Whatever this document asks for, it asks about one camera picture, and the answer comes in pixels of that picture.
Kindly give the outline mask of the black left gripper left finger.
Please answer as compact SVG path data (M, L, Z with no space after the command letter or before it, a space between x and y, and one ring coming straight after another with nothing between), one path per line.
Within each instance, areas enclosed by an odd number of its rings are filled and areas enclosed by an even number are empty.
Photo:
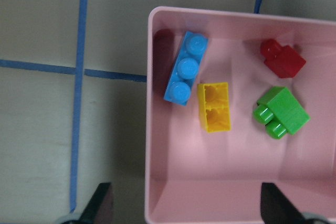
M79 223L113 222L113 187L100 183L79 218Z

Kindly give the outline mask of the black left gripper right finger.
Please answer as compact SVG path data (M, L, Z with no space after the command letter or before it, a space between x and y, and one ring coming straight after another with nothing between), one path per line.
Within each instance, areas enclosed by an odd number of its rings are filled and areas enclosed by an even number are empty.
M263 182L260 215L264 223L305 223L306 219L274 183Z

